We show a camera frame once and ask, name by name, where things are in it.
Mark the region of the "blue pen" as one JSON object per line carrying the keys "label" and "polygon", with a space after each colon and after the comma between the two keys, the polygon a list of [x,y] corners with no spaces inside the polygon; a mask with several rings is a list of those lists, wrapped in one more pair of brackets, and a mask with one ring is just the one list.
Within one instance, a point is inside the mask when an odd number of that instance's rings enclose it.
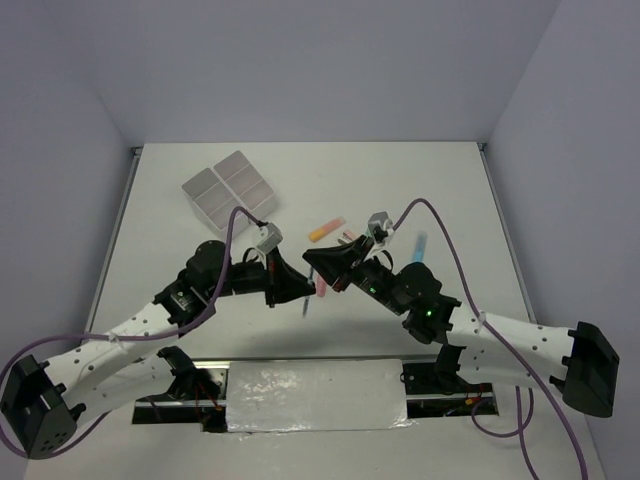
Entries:
{"label": "blue pen", "polygon": [[313,267],[310,267],[309,275],[307,277],[307,283],[309,284],[310,290],[307,292],[308,294],[305,296],[304,301],[303,301],[302,312],[301,312],[302,318],[306,318],[307,317],[308,311],[309,311],[309,305],[310,305],[311,297],[316,292],[316,287],[315,287],[315,282],[314,282],[314,275],[315,275],[315,270],[314,270]]}

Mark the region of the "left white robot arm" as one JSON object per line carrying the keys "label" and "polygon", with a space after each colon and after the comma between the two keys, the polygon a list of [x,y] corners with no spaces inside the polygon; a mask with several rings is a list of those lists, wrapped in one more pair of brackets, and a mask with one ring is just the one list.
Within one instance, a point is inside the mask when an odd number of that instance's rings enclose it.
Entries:
{"label": "left white robot arm", "polygon": [[201,244],[177,278],[138,313],[104,334],[39,361],[25,347],[4,367],[1,413],[15,438],[10,451],[49,459],[76,444],[85,422],[97,426],[121,405],[141,398],[216,402],[220,388],[175,341],[215,313],[219,297],[262,293],[273,308],[314,293],[315,286],[289,266],[277,248],[259,248],[255,260],[233,264],[220,241]]}

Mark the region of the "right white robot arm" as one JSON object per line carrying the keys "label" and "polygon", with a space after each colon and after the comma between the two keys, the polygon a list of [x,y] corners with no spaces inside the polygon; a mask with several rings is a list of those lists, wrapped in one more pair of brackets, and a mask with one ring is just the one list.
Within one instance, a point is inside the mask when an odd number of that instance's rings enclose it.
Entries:
{"label": "right white robot arm", "polygon": [[487,383],[548,388],[585,415],[612,416],[620,358],[597,326],[545,327],[475,314],[469,304],[443,294],[425,264],[393,272],[371,255],[372,248],[372,239],[361,236],[346,245],[309,249],[302,257],[335,291],[357,287],[403,317],[403,328],[415,340],[438,344],[434,373],[442,389]]}

